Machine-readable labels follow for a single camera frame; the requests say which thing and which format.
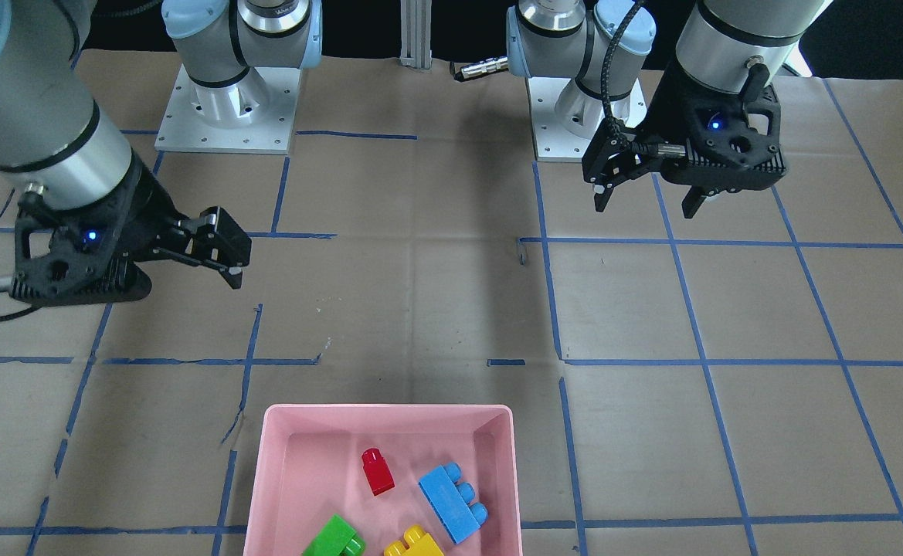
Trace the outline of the yellow toy block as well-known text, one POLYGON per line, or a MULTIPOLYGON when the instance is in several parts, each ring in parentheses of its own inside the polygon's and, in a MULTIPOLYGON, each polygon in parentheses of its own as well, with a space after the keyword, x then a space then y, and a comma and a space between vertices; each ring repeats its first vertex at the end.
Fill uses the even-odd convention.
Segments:
POLYGON ((383 550, 385 556, 444 556, 433 535, 422 525, 406 528, 401 541, 394 541, 383 550))

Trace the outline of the pink plastic box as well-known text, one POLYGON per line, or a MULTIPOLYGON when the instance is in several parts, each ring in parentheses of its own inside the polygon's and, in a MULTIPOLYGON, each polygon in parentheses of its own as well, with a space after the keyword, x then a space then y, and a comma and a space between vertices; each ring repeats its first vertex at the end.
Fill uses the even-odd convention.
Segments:
POLYGON ((504 405, 271 405, 263 418, 246 555, 299 555, 332 517, 367 555, 419 525, 445 555, 521 555, 514 415, 504 405), (453 479, 465 515, 485 517, 455 541, 420 489, 453 479))

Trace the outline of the green toy block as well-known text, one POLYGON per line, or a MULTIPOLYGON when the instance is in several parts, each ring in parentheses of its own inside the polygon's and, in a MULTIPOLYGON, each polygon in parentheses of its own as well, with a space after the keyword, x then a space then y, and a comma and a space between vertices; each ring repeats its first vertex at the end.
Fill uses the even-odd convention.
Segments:
POLYGON ((341 515, 332 514, 323 528, 302 551, 303 556, 359 556, 366 552, 366 543, 356 529, 341 515))

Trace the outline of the aluminium frame post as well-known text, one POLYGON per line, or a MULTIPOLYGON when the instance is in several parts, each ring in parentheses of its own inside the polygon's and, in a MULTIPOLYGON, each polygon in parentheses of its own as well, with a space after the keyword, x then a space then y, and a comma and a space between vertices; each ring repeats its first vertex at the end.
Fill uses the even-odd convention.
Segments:
POLYGON ((417 73, 429 73, 433 63, 431 56, 433 1, 402 0, 399 9, 401 9, 399 64, 417 73))

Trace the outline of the blue toy block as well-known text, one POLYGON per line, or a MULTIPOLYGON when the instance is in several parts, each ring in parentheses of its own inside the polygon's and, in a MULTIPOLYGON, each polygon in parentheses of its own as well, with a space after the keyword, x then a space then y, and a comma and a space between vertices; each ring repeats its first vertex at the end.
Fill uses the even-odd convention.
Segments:
POLYGON ((476 500, 476 490, 463 480, 462 469, 454 461, 427 472, 417 486, 455 545, 476 534, 489 520, 489 510, 476 500))

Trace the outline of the red toy block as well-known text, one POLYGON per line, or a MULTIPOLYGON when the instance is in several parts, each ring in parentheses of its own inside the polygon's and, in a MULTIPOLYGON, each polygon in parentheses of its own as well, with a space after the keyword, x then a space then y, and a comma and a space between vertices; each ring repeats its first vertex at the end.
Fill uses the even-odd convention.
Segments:
POLYGON ((392 471, 379 448, 370 447, 362 452, 362 470, 374 497, 394 489, 392 471))

